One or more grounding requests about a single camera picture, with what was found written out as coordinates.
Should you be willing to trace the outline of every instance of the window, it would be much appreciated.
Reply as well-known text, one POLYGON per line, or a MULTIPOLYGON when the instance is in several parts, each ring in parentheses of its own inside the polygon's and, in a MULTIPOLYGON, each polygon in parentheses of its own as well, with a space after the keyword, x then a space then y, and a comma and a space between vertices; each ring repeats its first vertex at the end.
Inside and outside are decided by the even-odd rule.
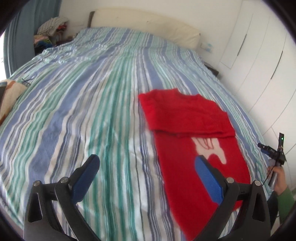
POLYGON ((0 81, 6 79, 4 63, 3 63, 3 40, 4 40, 4 33, 0 36, 0 81))

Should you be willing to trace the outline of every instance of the white wardrobe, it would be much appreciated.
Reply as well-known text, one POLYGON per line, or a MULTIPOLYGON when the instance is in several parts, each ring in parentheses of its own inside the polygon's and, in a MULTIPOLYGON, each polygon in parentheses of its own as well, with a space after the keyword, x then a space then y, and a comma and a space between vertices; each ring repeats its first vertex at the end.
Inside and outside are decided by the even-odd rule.
POLYGON ((218 70, 267 145, 277 148, 279 132, 285 134, 284 168, 289 187, 296 187, 296 45, 263 2, 242 2, 218 70))

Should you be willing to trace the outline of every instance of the blue curtain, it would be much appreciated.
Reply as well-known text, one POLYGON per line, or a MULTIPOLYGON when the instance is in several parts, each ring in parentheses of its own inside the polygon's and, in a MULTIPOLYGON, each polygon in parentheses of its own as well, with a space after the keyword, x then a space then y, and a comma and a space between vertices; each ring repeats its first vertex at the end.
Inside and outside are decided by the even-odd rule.
POLYGON ((47 20, 59 15, 62 0, 30 0, 11 21, 4 34, 3 62, 6 78, 34 56, 34 35, 47 20))

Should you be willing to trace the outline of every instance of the hand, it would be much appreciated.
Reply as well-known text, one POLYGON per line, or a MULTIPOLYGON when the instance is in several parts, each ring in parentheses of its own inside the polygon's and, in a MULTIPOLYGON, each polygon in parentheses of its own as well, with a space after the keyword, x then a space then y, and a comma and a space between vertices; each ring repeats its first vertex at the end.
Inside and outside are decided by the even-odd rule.
MULTIPOLYGON (((272 167, 267 168, 267 174, 271 169, 272 167)), ((277 193, 277 195, 281 195, 283 191, 285 191, 288 187, 286 183, 285 171, 283 167, 274 167, 272 172, 276 172, 278 174, 277 181, 274 186, 274 191, 277 193)))

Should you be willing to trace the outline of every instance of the blue gripper pad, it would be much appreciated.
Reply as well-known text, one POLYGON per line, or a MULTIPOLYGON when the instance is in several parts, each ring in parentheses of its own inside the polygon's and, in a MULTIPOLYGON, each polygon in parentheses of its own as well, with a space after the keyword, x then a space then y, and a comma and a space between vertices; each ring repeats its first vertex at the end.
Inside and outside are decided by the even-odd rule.
POLYGON ((223 188, 219 185, 213 174, 199 156, 196 157, 194 164, 195 171, 201 179, 212 201, 220 205, 223 201, 223 188))
POLYGON ((72 202, 81 202, 87 193, 92 181, 94 180, 99 168, 100 168, 100 158, 97 155, 91 155, 81 168, 84 169, 84 165, 87 165, 83 170, 83 173, 76 181, 72 189, 72 202))

